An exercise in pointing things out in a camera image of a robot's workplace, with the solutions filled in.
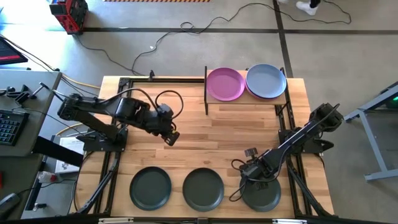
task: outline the dark gray plate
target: dark gray plate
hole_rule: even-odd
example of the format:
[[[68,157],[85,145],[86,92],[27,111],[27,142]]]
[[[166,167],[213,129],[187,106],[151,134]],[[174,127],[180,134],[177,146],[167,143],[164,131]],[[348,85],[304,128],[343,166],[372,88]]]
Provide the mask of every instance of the dark gray plate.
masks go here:
[[[244,179],[241,180],[239,185],[242,186],[243,183]],[[274,209],[282,195],[278,180],[268,183],[248,181],[240,192],[243,194],[244,203],[257,212],[268,212]]]
[[[138,208],[152,211],[160,208],[170,198],[172,182],[166,171],[159,167],[146,167],[131,180],[130,197]]]
[[[224,198],[224,183],[213,170],[199,168],[187,175],[182,186],[184,199],[199,212],[215,209]]]

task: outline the keyboard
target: keyboard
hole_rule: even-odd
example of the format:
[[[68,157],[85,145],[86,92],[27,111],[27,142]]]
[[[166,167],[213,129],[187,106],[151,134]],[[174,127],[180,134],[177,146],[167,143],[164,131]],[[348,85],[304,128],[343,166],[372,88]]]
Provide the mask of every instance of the keyboard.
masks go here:
[[[0,145],[15,146],[29,113],[0,110]]]

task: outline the desk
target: desk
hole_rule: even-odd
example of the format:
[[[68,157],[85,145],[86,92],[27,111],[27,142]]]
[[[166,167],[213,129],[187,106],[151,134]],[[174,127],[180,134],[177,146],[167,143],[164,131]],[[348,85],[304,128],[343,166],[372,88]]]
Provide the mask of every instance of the desk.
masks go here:
[[[25,84],[30,90],[34,91],[40,86],[39,82],[43,82],[49,88],[56,89],[61,79],[61,73],[0,70],[0,77],[1,88],[12,86],[16,91],[19,91],[22,84]],[[46,89],[42,89],[36,96],[36,100],[27,100],[24,106],[46,113],[50,108],[53,94]],[[14,99],[0,96],[1,109],[11,110],[16,106]],[[28,111],[28,113],[30,113],[28,122],[17,144],[14,147],[0,146],[0,171],[3,173],[3,188],[0,189],[0,199],[11,193],[18,193],[32,187],[42,163],[42,155],[30,154],[30,152],[39,135],[45,115],[34,111]],[[20,219],[29,194],[30,191],[20,194],[21,201],[8,219]]]
[[[109,98],[117,93],[120,77],[104,77],[100,98]],[[204,112],[203,83],[135,83],[134,87],[145,89],[154,98],[163,90],[175,90],[184,99],[184,111],[176,118],[180,138],[173,147],[167,146],[160,137],[129,128],[126,151],[122,153],[116,190],[114,192],[113,217],[210,217],[210,218],[275,218],[294,217],[286,166],[278,178],[282,198],[270,212],[255,212],[242,200],[230,202],[228,197],[238,188],[239,172],[231,168],[232,159],[245,160],[244,150],[257,147],[259,153],[279,144],[277,132],[279,120],[272,105],[209,105],[209,115]],[[289,80],[290,99],[297,126],[303,126],[310,114],[304,80]],[[133,92],[133,97],[147,101],[142,93]],[[179,99],[166,93],[159,101],[167,103],[175,112],[180,109]],[[111,118],[97,116],[110,123]],[[98,185],[103,152],[95,152],[87,159],[78,179],[76,202],[82,206]],[[330,200],[325,171],[319,158],[303,155],[307,185],[317,200],[330,213]],[[129,196],[131,179],[147,166],[159,166],[170,176],[172,194],[162,208],[143,211],[134,206]],[[224,199],[210,212],[197,212],[190,208],[182,195],[184,178],[195,168],[209,167],[216,171],[224,182]],[[106,204],[105,189],[103,203]],[[302,205],[302,195],[298,193]]]

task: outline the pink plate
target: pink plate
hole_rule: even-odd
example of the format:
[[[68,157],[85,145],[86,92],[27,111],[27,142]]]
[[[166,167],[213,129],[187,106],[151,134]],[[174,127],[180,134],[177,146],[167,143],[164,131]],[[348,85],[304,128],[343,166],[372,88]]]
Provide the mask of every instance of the pink plate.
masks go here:
[[[231,68],[217,68],[207,76],[206,89],[217,100],[236,100],[244,91],[244,78]]]

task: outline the gray desk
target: gray desk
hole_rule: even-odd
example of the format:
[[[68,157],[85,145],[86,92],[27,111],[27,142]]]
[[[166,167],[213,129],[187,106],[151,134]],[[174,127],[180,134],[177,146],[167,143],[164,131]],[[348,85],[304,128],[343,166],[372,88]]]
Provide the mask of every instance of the gray desk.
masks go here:
[[[0,88],[12,86],[16,91],[21,90],[25,84],[31,91],[35,91],[40,87],[39,82],[46,84],[51,89],[56,89],[60,83],[62,74],[60,72],[35,72],[20,70],[0,70]],[[42,89],[36,95],[37,99],[27,100],[24,106],[33,110],[47,113],[53,98],[53,93],[46,89]],[[6,96],[0,96],[0,109],[11,110],[17,107],[14,99]],[[25,128],[19,136],[15,146],[0,145],[0,156],[27,156],[30,154],[40,129],[45,119],[45,115],[35,111],[18,111],[28,112],[29,120],[26,122]]]
[[[0,70],[0,88],[13,86],[19,91],[22,84],[25,84],[34,91],[40,86],[39,82],[43,82],[49,88],[56,89],[61,76],[62,74],[58,72]],[[36,100],[27,100],[24,106],[47,113],[52,98],[53,94],[51,92],[42,89],[37,94]],[[13,99],[0,96],[1,109],[10,110],[16,106]],[[28,113],[30,113],[29,120],[17,144],[14,147],[0,146],[0,171],[3,175],[3,188],[0,189],[0,198],[11,193],[18,193],[21,190],[31,188],[43,159],[42,155],[30,154],[30,152],[39,135],[45,115],[34,111],[28,111]],[[9,219],[20,219],[29,194],[30,191],[26,191],[20,195],[21,202],[12,211]]]

